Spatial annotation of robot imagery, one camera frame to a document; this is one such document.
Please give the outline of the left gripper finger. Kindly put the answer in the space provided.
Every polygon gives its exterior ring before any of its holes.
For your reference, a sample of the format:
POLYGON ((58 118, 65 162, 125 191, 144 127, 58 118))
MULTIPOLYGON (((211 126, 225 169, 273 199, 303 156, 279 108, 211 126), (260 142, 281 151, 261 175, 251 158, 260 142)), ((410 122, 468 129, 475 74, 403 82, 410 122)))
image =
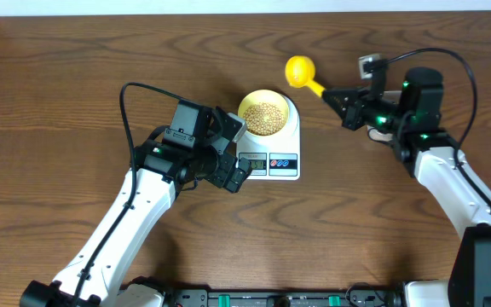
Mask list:
POLYGON ((223 154, 228 145, 236 143, 246 132, 246 122, 234 113, 226 113, 220 107, 214 109, 213 132, 215 140, 213 147, 223 154))
POLYGON ((240 158, 238 165, 234 166, 228 174, 228 179, 223 187, 230 193, 238 193, 244 181, 251 175, 251 161, 246 158, 240 158))

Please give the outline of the yellow plastic measuring scoop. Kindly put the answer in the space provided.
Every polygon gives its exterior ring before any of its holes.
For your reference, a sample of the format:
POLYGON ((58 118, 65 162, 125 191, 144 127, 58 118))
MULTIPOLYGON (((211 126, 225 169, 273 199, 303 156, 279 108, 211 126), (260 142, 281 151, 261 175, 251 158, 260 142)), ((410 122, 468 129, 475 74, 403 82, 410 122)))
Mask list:
POLYGON ((296 89, 308 88, 316 96, 322 97, 325 88, 315 81, 315 64, 305 55, 294 55, 285 66, 287 83, 296 89))

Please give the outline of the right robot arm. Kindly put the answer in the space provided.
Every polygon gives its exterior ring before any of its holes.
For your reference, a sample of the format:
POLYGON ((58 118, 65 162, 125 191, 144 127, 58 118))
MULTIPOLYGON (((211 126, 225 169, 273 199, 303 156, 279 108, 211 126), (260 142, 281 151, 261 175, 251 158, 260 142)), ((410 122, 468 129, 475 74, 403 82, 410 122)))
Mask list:
POLYGON ((431 68, 407 71, 398 102, 384 99, 385 75, 367 89, 323 90, 322 100, 357 130, 389 134, 394 155, 436 199, 461 242, 446 280, 410 281, 389 306, 491 306, 491 191, 458 143, 440 126, 443 77, 431 68))

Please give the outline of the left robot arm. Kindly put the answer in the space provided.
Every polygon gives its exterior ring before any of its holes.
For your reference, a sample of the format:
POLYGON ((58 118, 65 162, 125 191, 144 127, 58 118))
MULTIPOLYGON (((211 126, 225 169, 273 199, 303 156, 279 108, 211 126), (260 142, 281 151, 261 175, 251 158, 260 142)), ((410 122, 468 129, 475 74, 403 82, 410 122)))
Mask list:
POLYGON ((164 305, 165 291, 124 286, 124 277, 153 226, 183 190, 202 180, 230 193, 240 190, 251 164, 227 148, 245 132, 246 122, 233 113, 179 102, 170 125, 156 128, 132 148, 119 194, 84 247, 50 284, 32 281, 20 305, 164 305))

